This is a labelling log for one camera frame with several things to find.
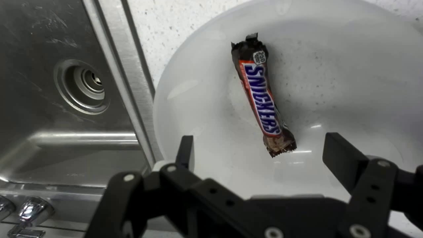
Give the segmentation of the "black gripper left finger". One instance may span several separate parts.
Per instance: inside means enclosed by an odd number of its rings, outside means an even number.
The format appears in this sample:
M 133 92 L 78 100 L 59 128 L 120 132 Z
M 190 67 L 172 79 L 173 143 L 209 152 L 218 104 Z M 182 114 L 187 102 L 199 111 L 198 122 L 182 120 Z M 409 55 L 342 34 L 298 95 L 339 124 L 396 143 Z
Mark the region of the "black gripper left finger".
M 189 170 L 194 137 L 182 136 L 175 160 L 142 176 L 112 176 L 83 238 L 141 238 L 166 218 L 183 238 L 283 238 L 281 225 L 211 178 Z

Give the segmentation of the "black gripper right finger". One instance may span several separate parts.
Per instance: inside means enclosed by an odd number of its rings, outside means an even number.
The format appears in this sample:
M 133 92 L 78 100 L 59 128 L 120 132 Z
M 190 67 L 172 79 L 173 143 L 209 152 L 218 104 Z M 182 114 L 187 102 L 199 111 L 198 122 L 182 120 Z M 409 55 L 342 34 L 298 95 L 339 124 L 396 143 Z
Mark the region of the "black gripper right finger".
M 370 159 L 338 132 L 324 139 L 322 161 L 350 198 L 256 197 L 249 202 L 281 223 L 284 238 L 411 238 L 388 225 L 391 211 L 423 227 L 421 167 L 402 170 Z

